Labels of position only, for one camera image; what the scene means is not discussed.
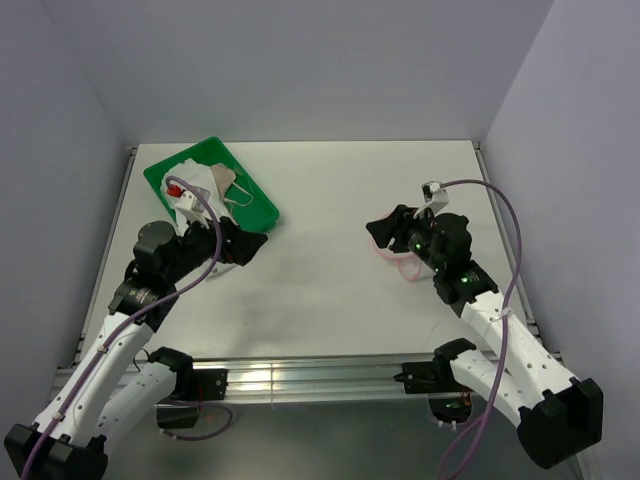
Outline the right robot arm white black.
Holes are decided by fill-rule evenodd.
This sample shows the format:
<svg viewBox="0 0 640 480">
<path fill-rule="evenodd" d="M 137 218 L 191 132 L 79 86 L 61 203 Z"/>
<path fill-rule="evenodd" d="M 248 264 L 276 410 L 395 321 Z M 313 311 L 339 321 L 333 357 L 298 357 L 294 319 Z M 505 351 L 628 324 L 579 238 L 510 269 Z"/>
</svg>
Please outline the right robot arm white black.
<svg viewBox="0 0 640 480">
<path fill-rule="evenodd" d="M 604 393 L 556 360 L 508 306 L 497 284 L 472 258 L 463 215 L 417 212 L 406 205 L 366 225 L 377 247 L 411 253 L 434 273 L 436 293 L 497 355 L 489 361 L 460 338 L 434 353 L 433 378 L 481 395 L 515 427 L 521 446 L 549 469 L 602 439 Z"/>
</svg>

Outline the white mesh laundry bag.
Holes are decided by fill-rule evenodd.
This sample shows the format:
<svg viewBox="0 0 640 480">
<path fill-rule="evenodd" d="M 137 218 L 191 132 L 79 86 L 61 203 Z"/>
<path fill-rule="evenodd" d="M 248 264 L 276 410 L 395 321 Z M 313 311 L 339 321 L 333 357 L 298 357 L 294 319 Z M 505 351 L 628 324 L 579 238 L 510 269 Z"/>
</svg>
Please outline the white mesh laundry bag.
<svg viewBox="0 0 640 480">
<path fill-rule="evenodd" d="M 407 282 L 415 283 L 430 278 L 433 273 L 411 253 L 388 253 L 370 239 L 373 251 L 385 262 L 393 265 L 399 275 Z"/>
</svg>

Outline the white bra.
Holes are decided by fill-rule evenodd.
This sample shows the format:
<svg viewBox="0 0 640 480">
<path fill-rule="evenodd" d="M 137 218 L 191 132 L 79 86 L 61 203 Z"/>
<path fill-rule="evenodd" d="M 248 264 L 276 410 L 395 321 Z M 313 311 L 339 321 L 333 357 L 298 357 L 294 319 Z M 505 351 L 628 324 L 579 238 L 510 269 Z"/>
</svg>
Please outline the white bra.
<svg viewBox="0 0 640 480">
<path fill-rule="evenodd" d="M 207 201 L 218 220 L 223 216 L 230 216 L 219 195 L 211 168 L 188 158 L 168 170 L 162 178 L 160 189 L 162 198 L 169 205 L 171 212 L 175 214 L 175 224 L 179 234 L 183 235 L 188 227 L 188 218 L 184 216 L 181 207 L 194 207 L 196 213 L 207 220 L 210 220 L 211 216 L 191 190 L 186 189 L 181 183 L 176 183 L 175 181 L 168 183 L 168 177 L 181 179 L 194 190 L 197 190 L 200 196 Z"/>
</svg>

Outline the green plastic tray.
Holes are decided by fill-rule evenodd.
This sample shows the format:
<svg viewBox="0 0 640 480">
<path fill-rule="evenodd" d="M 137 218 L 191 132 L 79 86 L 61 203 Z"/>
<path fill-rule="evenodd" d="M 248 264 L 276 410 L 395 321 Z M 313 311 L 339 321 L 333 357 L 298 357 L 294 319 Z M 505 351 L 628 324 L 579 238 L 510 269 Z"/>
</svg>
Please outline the green plastic tray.
<svg viewBox="0 0 640 480">
<path fill-rule="evenodd" d="M 267 233 L 280 216 L 273 202 L 216 137 L 146 168 L 143 175 L 179 231 L 186 229 L 186 218 L 174 206 L 183 188 L 168 186 L 169 176 L 201 189 L 217 217 L 227 216 L 246 231 Z"/>
</svg>

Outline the aluminium front rail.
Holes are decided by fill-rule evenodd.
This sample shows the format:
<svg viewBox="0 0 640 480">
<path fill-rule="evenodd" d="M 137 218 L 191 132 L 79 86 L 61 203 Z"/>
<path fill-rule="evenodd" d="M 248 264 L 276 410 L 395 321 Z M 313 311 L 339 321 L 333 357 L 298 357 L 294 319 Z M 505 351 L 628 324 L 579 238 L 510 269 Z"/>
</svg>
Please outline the aluminium front rail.
<svg viewBox="0 0 640 480">
<path fill-rule="evenodd" d="M 427 353 L 196 359 L 195 380 L 170 398 L 227 404 L 416 399 L 394 377 L 404 363 L 432 358 Z"/>
</svg>

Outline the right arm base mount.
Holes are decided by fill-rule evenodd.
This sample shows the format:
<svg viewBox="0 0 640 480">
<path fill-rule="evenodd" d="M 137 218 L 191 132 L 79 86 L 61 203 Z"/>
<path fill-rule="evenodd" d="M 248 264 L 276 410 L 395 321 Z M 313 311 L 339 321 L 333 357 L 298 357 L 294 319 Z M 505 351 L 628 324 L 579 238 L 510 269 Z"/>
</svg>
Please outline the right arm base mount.
<svg viewBox="0 0 640 480">
<path fill-rule="evenodd" d="M 453 426 L 471 417 L 471 391 L 436 361 L 402 363 L 393 380 L 403 385 L 406 395 L 427 395 L 431 414 L 438 422 Z"/>
</svg>

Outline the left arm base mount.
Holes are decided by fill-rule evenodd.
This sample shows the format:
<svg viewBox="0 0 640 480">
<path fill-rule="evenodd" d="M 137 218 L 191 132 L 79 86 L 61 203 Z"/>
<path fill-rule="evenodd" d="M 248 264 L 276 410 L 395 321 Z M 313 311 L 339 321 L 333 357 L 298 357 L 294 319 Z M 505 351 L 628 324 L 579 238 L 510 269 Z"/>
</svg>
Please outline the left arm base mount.
<svg viewBox="0 0 640 480">
<path fill-rule="evenodd" d="M 156 421 L 161 429 L 186 430 L 200 424 L 221 427 L 229 414 L 217 404 L 226 396 L 229 371 L 224 368 L 194 369 L 186 386 L 172 393 L 168 400 L 156 408 Z"/>
</svg>

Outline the beige pink bra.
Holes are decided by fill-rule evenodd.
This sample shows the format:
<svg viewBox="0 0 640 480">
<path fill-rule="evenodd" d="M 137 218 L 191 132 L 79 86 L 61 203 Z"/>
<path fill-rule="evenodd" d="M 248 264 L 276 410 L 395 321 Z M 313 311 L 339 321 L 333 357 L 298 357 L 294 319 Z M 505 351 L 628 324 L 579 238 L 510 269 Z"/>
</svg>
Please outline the beige pink bra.
<svg viewBox="0 0 640 480">
<path fill-rule="evenodd" d="M 253 202 L 254 196 L 237 182 L 237 174 L 234 170 L 222 163 L 212 165 L 210 170 L 219 197 L 225 204 L 247 207 Z M 228 196 L 230 190 L 239 191 L 242 194 L 242 201 L 230 198 Z"/>
</svg>

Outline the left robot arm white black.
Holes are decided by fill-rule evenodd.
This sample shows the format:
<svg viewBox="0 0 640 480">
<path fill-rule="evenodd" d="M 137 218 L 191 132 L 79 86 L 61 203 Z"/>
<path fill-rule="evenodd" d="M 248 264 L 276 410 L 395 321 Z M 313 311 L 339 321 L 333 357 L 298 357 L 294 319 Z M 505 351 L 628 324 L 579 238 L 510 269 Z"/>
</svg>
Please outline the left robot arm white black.
<svg viewBox="0 0 640 480">
<path fill-rule="evenodd" d="M 116 387 L 181 295 L 179 281 L 199 267 L 244 266 L 267 240 L 227 217 L 192 222 L 184 234 L 165 221 L 144 225 L 90 352 L 34 421 L 14 425 L 5 437 L 19 477 L 100 479 L 115 443 L 152 407 L 195 399 L 192 357 L 168 347 L 152 352 L 122 390 Z"/>
</svg>

